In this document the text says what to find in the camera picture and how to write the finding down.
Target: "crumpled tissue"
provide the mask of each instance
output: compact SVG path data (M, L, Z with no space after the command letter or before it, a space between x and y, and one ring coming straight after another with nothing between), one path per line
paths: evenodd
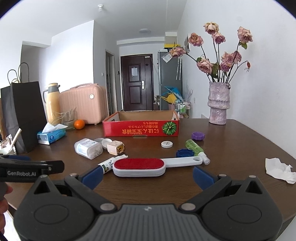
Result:
M278 158L265 159L266 174L276 179L285 180L287 183L294 184L296 182L296 172L291 172L291 165L281 163Z
M62 125L62 124L57 124L56 126L53 126L50 123L47 123L45 125L45 127L43 128L42 133L47 133L47 132L51 132L51 131L56 131L56 130L60 130L60 129L64 129L67 128L67 126Z

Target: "dried rose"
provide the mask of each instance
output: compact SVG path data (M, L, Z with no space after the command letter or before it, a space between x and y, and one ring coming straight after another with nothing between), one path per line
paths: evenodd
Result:
M185 53L186 53L185 49L180 46L174 47L170 50L170 54L172 57L179 57Z
M230 64L232 65L233 61L234 61L234 58L233 58L233 54L232 53L226 53L224 52L224 54L222 55L222 61L227 63L227 64Z
M214 34L214 33L216 33L216 32L219 31L219 26L218 26L218 24L213 23L213 22L205 23L205 24L204 24L204 27L205 27L205 31L206 31L208 34Z
M239 37L239 40L242 44L253 42L252 34L250 33L250 30L243 28L242 26L239 27L237 30L237 35Z
M196 33L192 33L188 39L188 42L191 43L193 46L201 46L204 42L201 36L198 36Z
M216 44L220 44L225 42L225 37L221 33L214 33L212 34L212 38L215 41Z
M242 56L241 56L241 54L238 51L234 51L232 53L232 55L234 57L234 60L233 60L233 63L234 64L237 64L238 62L240 62L242 60Z
M222 61L222 63L220 64L220 70L222 70L223 72L228 72L230 68L231 64L228 64L224 61Z
M196 65L202 72L206 74L211 74L212 67L214 66L213 64L210 63L208 59L204 59L204 58L200 62L198 62Z

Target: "finger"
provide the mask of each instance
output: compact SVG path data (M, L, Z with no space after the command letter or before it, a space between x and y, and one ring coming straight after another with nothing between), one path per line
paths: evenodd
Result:
M0 201L0 214L5 213L8 210L8 202L4 198L2 201Z
M0 214L0 230L3 230L5 227L5 216L4 214Z
M6 194L9 194L13 191L13 188L9 185L7 185L7 191L6 191Z

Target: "purple bottle cap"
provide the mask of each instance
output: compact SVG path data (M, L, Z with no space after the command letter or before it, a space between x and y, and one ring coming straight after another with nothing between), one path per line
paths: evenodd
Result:
M192 140L202 141L205 138L205 135L202 132L193 132L191 135Z

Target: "blue tissue package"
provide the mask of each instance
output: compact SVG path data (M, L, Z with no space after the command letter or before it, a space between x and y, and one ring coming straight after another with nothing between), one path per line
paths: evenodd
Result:
M42 131L40 131L37 133L37 138L38 138L39 144L50 145L65 135L66 135L65 129L60 129L60 130L45 132L45 133L42 133Z

